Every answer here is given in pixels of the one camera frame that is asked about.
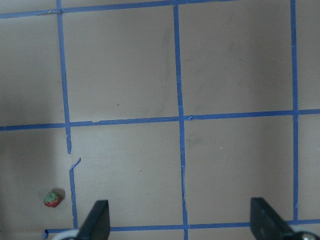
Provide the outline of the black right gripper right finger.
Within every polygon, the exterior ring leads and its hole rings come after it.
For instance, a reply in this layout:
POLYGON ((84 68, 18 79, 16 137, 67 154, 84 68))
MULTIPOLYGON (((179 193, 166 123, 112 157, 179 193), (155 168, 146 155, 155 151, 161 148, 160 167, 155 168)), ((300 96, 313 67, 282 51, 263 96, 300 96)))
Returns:
POLYGON ((262 197, 250 199, 250 230, 256 240, 297 240, 293 229, 262 197))

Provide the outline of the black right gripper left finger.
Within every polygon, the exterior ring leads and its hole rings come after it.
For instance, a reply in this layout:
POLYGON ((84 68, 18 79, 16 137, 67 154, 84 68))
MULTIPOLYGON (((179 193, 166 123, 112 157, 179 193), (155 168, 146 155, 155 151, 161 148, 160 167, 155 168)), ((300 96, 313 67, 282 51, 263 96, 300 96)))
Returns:
POLYGON ((77 240, 107 240, 111 231, 108 200, 97 200, 76 235, 77 240))

